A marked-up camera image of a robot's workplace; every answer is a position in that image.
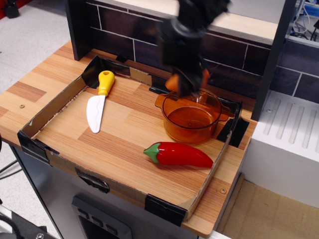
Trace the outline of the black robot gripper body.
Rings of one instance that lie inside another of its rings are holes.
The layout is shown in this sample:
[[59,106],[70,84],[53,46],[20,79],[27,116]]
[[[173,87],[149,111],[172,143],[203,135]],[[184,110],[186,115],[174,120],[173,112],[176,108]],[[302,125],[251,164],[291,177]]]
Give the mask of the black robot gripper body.
[[206,30],[204,21],[164,19],[158,24],[160,62],[169,67],[172,74],[201,75],[201,50]]

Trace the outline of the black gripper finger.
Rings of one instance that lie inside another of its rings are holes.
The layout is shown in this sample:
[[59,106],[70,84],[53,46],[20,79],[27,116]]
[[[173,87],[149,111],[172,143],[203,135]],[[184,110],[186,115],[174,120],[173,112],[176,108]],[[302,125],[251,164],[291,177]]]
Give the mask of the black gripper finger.
[[179,97],[197,97],[203,82],[203,73],[177,70],[178,84],[177,93]]

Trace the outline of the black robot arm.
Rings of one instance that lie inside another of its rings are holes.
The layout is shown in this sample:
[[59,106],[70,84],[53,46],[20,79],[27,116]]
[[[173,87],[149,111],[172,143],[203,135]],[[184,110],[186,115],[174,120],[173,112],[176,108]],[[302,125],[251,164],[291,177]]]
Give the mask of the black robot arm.
[[178,15],[158,25],[160,62],[171,68],[165,86],[179,97],[196,96],[207,84],[203,38],[215,18],[228,11],[228,4],[227,0],[181,0]]

